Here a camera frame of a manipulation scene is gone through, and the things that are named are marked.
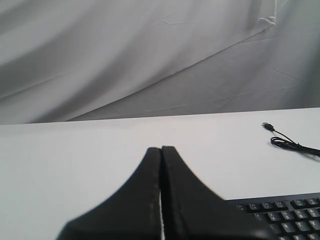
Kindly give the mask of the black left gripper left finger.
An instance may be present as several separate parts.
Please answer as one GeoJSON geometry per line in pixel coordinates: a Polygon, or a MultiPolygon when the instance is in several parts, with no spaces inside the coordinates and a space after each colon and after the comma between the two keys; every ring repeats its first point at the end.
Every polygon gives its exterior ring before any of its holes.
{"type": "Polygon", "coordinates": [[[160,149],[148,148],[130,178],[112,196],[69,221],[59,240],[160,240],[160,149]]]}

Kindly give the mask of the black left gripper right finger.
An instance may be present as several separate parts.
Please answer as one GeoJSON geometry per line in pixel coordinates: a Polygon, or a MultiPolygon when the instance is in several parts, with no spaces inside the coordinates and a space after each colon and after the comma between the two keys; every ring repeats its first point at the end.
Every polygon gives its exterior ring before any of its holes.
{"type": "Polygon", "coordinates": [[[161,149],[161,210],[167,240],[273,240],[267,223],[211,191],[173,146],[161,149]]]}

